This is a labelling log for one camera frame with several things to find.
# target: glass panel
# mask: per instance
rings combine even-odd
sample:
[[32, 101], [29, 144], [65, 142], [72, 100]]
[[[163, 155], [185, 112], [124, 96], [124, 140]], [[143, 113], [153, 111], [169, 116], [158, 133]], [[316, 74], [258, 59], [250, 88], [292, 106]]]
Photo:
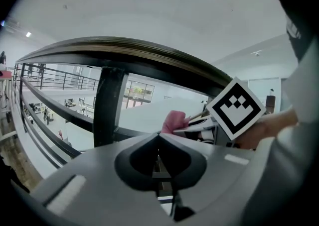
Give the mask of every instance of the glass panel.
[[151, 101], [153, 96], [154, 86], [153, 85], [146, 85], [144, 99]]
[[139, 102], [139, 101], [135, 101], [135, 107], [138, 107], [142, 104], [142, 102]]
[[124, 95], [128, 96], [129, 95], [129, 91], [130, 91], [130, 87], [131, 87], [131, 82], [130, 80], [128, 80], [126, 82], [126, 86], [125, 86], [125, 91], [124, 91]]
[[127, 103], [128, 103], [128, 98], [123, 98], [121, 109], [125, 109]]
[[134, 104], [134, 101], [132, 100], [129, 100], [129, 103], [128, 103], [128, 108], [132, 108], [133, 107], [133, 104]]
[[133, 98], [139, 98], [142, 99], [144, 96], [144, 91], [146, 89], [146, 84], [133, 82], [131, 85], [129, 96]]

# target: person's hand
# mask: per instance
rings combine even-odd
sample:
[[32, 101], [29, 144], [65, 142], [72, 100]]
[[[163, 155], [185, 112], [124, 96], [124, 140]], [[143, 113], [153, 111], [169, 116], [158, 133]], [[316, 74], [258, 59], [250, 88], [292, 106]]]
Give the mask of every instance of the person's hand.
[[236, 138], [236, 143], [243, 149], [256, 149], [263, 138], [275, 137], [283, 128], [296, 125], [297, 122], [298, 118], [293, 108], [280, 113], [264, 115]]
[[256, 149], [260, 140], [268, 137], [267, 120], [261, 119], [236, 138], [236, 144], [242, 149]]
[[189, 117], [185, 117], [186, 114], [184, 112], [174, 110], [170, 111], [166, 116], [161, 132], [173, 134], [173, 131], [176, 129], [188, 127]]

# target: person's arm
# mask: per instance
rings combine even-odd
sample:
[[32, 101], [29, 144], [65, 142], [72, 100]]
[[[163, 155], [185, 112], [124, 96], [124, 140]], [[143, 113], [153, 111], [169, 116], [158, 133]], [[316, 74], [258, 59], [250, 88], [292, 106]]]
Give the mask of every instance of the person's arm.
[[236, 139], [236, 143], [243, 149], [256, 149], [263, 138], [275, 137], [283, 128], [297, 123], [298, 118], [293, 108], [280, 113], [268, 114], [241, 134]]

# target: person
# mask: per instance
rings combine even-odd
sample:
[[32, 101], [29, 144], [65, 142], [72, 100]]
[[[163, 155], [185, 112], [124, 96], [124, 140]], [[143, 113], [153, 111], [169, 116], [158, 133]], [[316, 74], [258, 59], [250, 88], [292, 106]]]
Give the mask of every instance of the person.
[[[287, 16], [287, 34], [300, 62], [315, 37], [316, 11], [309, 11], [309, 0], [279, 0]], [[236, 139], [240, 148], [255, 149], [263, 138], [276, 136], [283, 128], [296, 125], [298, 117], [291, 107], [285, 112], [261, 117]]]
[[37, 106], [34, 103], [30, 103], [29, 106], [32, 108], [33, 112], [37, 110]]
[[28, 76], [29, 75], [32, 76], [32, 71], [33, 71], [33, 66], [32, 66], [32, 64], [30, 64], [29, 67], [28, 67]]
[[44, 63], [38, 63], [38, 66], [39, 66], [39, 68], [38, 68], [38, 70], [39, 70], [39, 77], [38, 77], [38, 79], [39, 79], [39, 81], [40, 81], [40, 77], [42, 77], [43, 74], [44, 74], [44, 72], [45, 72], [45, 66], [46, 66], [46, 64], [44, 64]]
[[5, 63], [6, 63], [6, 55], [3, 51], [0, 56], [0, 70], [5, 70]]

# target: floor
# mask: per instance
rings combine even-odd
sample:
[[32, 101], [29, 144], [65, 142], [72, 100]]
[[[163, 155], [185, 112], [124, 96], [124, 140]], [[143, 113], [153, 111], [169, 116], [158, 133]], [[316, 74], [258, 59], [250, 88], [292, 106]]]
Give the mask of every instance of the floor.
[[[2, 134], [7, 134], [15, 130], [12, 119], [11, 122], [8, 123], [5, 116], [0, 119], [0, 128]], [[30, 191], [42, 180], [42, 177], [25, 154], [17, 136], [7, 138], [0, 142], [0, 154], [3, 157], [4, 163], [14, 169], [18, 179]]]
[[[37, 113], [36, 116], [43, 121], [44, 113]], [[50, 131], [52, 131], [58, 138], [61, 138], [59, 136], [59, 131], [63, 128], [65, 129], [65, 119], [59, 116], [58, 114], [54, 114], [54, 120], [50, 121], [49, 125], [45, 125], [49, 128]], [[47, 135], [44, 134], [44, 132], [38, 127], [38, 125], [34, 122], [33, 127], [36, 129], [36, 131], [39, 133], [39, 135], [42, 137], [44, 142], [46, 142], [60, 157], [62, 157], [66, 161], [70, 161], [71, 158], [68, 156], [65, 152], [63, 152], [60, 148], [58, 148], [51, 139], [48, 138]]]

